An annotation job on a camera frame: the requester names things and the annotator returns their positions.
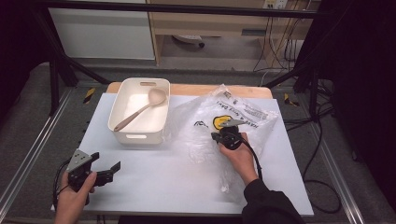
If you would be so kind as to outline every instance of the person's left hand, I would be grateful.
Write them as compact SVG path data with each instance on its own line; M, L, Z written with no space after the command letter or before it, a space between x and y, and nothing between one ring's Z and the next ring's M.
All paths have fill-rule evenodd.
M94 192L93 184L96 180L96 172L90 173L81 189L78 192L67 187L68 173L64 172L62 176L61 189L59 194L58 208L56 211L55 224L72 224L78 221L82 209L85 206L88 194Z

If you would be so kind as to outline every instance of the yellow logo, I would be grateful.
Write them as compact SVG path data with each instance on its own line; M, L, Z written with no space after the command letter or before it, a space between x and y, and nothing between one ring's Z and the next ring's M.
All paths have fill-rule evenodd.
M220 124L222 122L224 122L224 121L229 120L229 119L232 119L232 117L229 116L229 115L223 115L223 116L215 117L215 118L213 118L213 126L215 126L215 128L217 130L220 130L220 129L222 129L222 127L220 127Z

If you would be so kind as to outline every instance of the black sleeve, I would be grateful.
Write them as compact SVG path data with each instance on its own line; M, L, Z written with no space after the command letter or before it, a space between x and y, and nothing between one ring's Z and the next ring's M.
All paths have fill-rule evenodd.
M269 190L256 179L244 191L247 205L242 211L244 224L304 223L289 198L282 191Z

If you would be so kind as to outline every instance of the hand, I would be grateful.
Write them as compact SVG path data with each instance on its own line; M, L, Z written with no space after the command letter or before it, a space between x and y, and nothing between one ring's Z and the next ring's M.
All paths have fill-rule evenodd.
M58 209L56 211L55 224L72 224L78 221L82 209L85 206L88 193L94 192L93 184L96 180L96 172L88 175L84 184L78 192L73 191L68 185L68 173L62 176L61 189L59 194Z
M248 142L247 134L241 134L242 137ZM241 146L236 150L230 150L223 144L219 144L219 150L230 160L230 162L233 164L233 168L238 174L241 175L246 186L251 181L259 178L254 169L253 154L244 143L242 143Z

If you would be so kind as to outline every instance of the white table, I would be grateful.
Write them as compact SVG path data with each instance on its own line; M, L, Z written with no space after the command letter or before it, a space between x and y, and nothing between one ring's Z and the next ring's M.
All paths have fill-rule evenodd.
M195 164L188 150L161 144L151 148L123 147L107 128L115 93L104 93L81 142L80 150L100 152L94 171L121 161L114 181L91 195L87 212L113 215L235 216L246 201L235 202L219 190L216 164ZM194 96L172 95L170 107ZM276 100L248 98L255 105L279 111ZM301 174L282 118L276 122L260 157L263 180L269 189L282 190L302 216L313 216Z

